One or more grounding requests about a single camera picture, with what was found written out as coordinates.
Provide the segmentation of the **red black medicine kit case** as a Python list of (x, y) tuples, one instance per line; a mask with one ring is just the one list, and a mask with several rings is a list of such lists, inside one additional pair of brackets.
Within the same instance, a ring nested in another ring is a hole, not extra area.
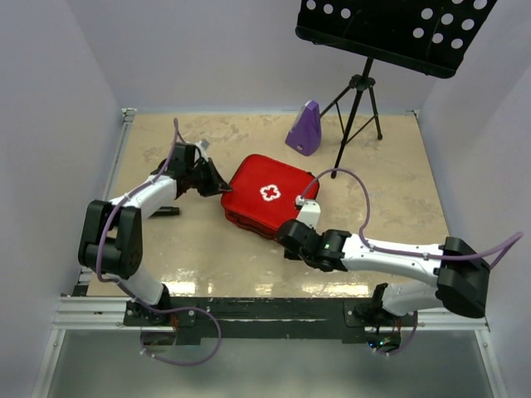
[(236, 226), (273, 240), (280, 226), (295, 219), (295, 199), (305, 188), (308, 199), (318, 196), (320, 185), (311, 172), (261, 154), (247, 156), (222, 194), (225, 217)]

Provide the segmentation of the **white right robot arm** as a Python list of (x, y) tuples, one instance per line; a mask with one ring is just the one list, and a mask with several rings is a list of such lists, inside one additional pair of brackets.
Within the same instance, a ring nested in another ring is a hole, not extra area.
[(285, 257), (302, 260), (324, 272), (376, 271), (406, 277), (404, 284), (380, 284), (371, 301), (357, 315), (381, 326), (423, 309), (445, 308), (465, 318), (483, 318), (490, 266), (461, 239), (449, 237), (444, 245), (424, 245), (422, 252), (404, 255), (404, 245), (387, 252), (377, 242), (364, 244), (358, 235), (327, 230), (318, 233), (297, 220), (281, 225), (275, 236)]

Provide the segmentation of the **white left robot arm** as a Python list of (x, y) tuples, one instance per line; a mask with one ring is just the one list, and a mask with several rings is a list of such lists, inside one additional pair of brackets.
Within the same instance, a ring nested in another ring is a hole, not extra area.
[(142, 184), (110, 201), (93, 200), (86, 209), (79, 263), (141, 303), (143, 316), (153, 325), (171, 318), (172, 305), (168, 288), (143, 265), (143, 222), (189, 189), (202, 197), (231, 191), (208, 157), (208, 146), (205, 139), (175, 143)]

